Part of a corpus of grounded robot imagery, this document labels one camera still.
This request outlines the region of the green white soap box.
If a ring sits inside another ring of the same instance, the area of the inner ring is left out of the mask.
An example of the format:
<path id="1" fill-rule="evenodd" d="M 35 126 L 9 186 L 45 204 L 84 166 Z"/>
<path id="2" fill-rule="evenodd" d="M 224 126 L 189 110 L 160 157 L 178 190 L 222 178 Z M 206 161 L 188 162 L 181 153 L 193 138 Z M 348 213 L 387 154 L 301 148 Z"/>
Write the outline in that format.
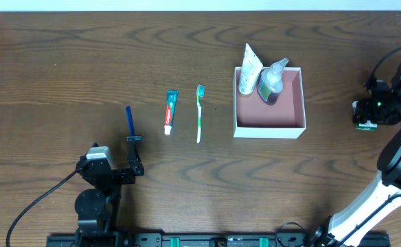
<path id="1" fill-rule="evenodd" d="M 353 109 L 353 116 L 356 114 L 356 105 L 358 101 L 352 102 L 352 109 Z M 366 123 L 356 123 L 354 122 L 356 130 L 364 130 L 364 131 L 375 131 L 378 128 L 378 125 L 376 123 L 372 123 L 370 121 L 367 121 Z"/>

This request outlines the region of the Colgate toothpaste tube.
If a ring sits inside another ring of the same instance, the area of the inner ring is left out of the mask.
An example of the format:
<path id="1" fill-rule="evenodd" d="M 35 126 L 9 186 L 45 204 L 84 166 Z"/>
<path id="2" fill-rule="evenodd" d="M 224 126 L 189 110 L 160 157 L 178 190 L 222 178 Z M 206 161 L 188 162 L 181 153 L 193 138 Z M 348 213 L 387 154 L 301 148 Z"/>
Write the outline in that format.
<path id="1" fill-rule="evenodd" d="M 165 110 L 165 124 L 164 124 L 164 134 L 170 135 L 172 131 L 174 111 L 177 103 L 179 92 L 178 91 L 168 91 L 167 92 L 167 104 Z"/>

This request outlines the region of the green white toothbrush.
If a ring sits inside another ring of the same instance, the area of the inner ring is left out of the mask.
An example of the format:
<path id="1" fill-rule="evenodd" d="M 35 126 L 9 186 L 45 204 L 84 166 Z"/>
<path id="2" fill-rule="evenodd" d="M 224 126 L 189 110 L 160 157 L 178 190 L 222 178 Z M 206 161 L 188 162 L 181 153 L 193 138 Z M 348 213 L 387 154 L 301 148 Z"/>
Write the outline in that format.
<path id="1" fill-rule="evenodd" d="M 197 134 L 196 134 L 196 142 L 201 142 L 201 131 L 202 131 L 202 106 L 201 106 L 201 98 L 205 96 L 205 86 L 199 84 L 196 89 L 196 105 L 198 112 L 198 125 L 197 125 Z"/>

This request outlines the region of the clear pump bottle green label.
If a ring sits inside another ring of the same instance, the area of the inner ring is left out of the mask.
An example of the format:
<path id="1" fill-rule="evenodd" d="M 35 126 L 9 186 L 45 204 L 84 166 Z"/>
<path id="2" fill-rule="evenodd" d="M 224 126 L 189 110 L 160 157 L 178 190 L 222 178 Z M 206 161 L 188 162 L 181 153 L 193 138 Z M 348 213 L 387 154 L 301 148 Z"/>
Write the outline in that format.
<path id="1" fill-rule="evenodd" d="M 265 104 L 274 105 L 277 102 L 279 94 L 283 91 L 282 75 L 288 62 L 289 59 L 283 58 L 261 73 L 257 92 Z"/>

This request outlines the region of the white lotion tube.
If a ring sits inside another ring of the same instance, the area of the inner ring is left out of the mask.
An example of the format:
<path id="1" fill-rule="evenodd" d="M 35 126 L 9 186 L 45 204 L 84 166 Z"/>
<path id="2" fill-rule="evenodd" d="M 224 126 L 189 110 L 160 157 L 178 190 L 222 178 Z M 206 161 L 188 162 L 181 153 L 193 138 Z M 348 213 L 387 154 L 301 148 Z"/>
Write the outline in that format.
<path id="1" fill-rule="evenodd" d="M 242 95 L 252 94 L 257 80 L 260 76 L 263 64 L 252 50 L 250 45 L 245 45 L 244 58 L 242 61 L 238 90 Z"/>

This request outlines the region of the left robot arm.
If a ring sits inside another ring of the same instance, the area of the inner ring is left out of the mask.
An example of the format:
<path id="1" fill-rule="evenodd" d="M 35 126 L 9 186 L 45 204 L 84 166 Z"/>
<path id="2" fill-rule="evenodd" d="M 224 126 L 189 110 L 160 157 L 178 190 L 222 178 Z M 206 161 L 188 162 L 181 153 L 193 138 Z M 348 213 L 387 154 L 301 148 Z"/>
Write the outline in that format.
<path id="1" fill-rule="evenodd" d="M 76 171 L 93 186 L 83 191 L 74 204 L 78 214 L 78 229 L 74 245 L 124 247 L 134 246 L 130 233 L 118 230 L 117 214 L 123 185 L 134 184 L 144 175 L 144 165 L 137 151 L 137 142 L 128 145 L 128 167 L 112 169 L 112 155 L 107 146 L 93 144 L 76 164 Z"/>

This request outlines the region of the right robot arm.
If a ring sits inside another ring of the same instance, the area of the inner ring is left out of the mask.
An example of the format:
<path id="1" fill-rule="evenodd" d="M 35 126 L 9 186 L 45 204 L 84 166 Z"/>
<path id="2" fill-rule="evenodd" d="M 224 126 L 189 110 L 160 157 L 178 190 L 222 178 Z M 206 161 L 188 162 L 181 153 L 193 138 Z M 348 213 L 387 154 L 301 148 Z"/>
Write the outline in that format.
<path id="1" fill-rule="evenodd" d="M 370 96 L 354 102 L 355 124 L 393 125 L 401 121 L 401 63 L 391 84 L 374 76 L 366 85 Z M 371 229 L 401 207 L 401 129 L 377 160 L 377 174 L 346 208 L 329 217 L 304 246 L 389 246 L 389 236 Z"/>

